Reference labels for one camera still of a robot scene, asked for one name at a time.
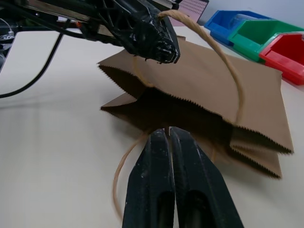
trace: plastic bin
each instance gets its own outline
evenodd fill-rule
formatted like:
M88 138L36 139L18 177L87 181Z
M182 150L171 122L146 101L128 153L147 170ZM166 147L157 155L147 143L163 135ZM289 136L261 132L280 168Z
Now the plastic bin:
M280 33L304 31L304 28L293 26L278 20L247 20L235 31L229 40L234 43L233 49L256 62L263 62L259 53Z
M282 71L282 77L304 85L304 40L302 34L278 35L259 56L265 65Z
M251 11L225 11L218 10L205 24L205 28L210 30L210 35L218 41L232 46L228 40L229 35L244 20L270 19L269 17Z

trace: robotic arm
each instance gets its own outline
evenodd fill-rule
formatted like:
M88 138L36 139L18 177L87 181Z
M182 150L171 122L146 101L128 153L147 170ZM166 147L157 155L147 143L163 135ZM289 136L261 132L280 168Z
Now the robotic arm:
M15 7L77 21L83 38L123 46L130 54L176 63L180 50L161 10L178 9L181 0L13 0Z

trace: red storage bin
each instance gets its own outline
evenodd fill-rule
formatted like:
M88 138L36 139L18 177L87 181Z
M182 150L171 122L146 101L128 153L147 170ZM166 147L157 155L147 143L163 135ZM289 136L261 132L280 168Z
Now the red storage bin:
M282 71L282 77L296 85L304 85L304 40L303 34L278 35L259 56L265 65Z

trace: pegboard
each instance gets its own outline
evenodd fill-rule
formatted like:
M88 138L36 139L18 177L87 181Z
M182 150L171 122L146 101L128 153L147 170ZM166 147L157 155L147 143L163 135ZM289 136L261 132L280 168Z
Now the pegboard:
M183 0L180 3L179 11L187 14L197 22L207 7L208 2L209 0ZM173 26L184 26L182 23L172 18L170 18L170 21Z

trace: green storage bin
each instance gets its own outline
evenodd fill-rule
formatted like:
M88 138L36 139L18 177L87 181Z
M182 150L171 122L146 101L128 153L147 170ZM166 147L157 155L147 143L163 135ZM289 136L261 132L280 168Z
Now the green storage bin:
M233 49L256 62L263 62L259 53L280 33L304 31L278 20L246 20L228 37Z

